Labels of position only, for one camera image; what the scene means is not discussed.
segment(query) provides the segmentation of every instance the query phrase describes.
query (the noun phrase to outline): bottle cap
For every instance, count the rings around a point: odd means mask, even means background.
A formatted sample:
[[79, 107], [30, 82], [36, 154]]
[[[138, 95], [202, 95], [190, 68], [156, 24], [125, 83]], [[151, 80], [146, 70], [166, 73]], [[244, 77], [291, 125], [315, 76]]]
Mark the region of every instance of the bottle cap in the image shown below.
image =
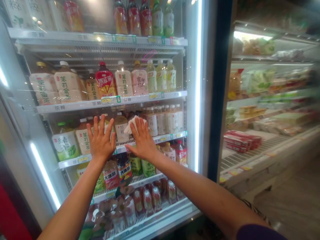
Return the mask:
[[37, 62], [37, 66], [46, 67], [46, 64], [44, 62]]
[[65, 61], [60, 61], [60, 65], [65, 65], [65, 66], [69, 66], [69, 64]]

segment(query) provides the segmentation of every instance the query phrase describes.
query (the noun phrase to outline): floor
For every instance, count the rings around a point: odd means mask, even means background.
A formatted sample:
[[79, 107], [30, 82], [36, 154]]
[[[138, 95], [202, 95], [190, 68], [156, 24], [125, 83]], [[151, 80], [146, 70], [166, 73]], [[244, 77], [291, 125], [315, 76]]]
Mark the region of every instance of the floor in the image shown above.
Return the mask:
[[257, 196], [254, 205], [290, 240], [320, 239], [320, 157], [292, 178]]

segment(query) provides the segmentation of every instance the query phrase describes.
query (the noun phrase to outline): purple sleeve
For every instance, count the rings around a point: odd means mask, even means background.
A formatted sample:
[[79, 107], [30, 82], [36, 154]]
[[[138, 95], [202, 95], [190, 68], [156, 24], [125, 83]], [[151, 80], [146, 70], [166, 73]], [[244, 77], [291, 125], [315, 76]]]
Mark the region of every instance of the purple sleeve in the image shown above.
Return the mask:
[[242, 226], [237, 233], [237, 240], [286, 240], [284, 236], [265, 226], [249, 224]]

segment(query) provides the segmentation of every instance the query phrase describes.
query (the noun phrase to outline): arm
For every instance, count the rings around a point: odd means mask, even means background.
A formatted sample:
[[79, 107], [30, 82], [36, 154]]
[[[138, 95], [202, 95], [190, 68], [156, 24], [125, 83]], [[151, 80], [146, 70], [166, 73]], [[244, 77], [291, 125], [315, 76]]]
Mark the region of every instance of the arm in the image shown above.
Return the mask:
[[148, 124], [136, 119], [137, 130], [130, 127], [137, 147], [126, 147], [136, 156], [146, 159], [165, 174], [211, 221], [217, 224], [228, 239], [235, 239], [246, 224], [269, 227], [257, 214], [247, 208], [226, 189], [208, 178], [172, 161], [157, 151], [148, 131]]
[[87, 124], [92, 160], [38, 239], [77, 239], [79, 237], [95, 185], [106, 160], [116, 149], [115, 133], [112, 134], [110, 141], [114, 120], [111, 119], [105, 134], [105, 116], [101, 116], [100, 128], [98, 128], [98, 118], [94, 117], [93, 121], [94, 134], [90, 124]]

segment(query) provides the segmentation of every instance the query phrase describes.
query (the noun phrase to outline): hand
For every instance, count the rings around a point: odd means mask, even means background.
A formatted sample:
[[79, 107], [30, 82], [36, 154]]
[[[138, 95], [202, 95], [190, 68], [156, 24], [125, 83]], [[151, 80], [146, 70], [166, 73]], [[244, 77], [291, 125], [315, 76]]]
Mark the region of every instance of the hand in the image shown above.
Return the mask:
[[148, 123], [144, 123], [142, 118], [136, 118], [135, 121], [138, 132], [133, 123], [130, 124], [130, 128], [137, 147], [135, 148], [131, 145], [126, 145], [126, 147], [137, 157], [150, 162], [155, 158], [158, 150], [149, 133]]
[[104, 133], [105, 116], [101, 115], [100, 127], [98, 128], [98, 117], [93, 118], [93, 133], [91, 125], [87, 123], [88, 135], [90, 140], [90, 151], [92, 160], [105, 164], [106, 160], [111, 157], [116, 149], [116, 133], [112, 133], [111, 140], [110, 134], [113, 127], [113, 118], [107, 127], [106, 133]]

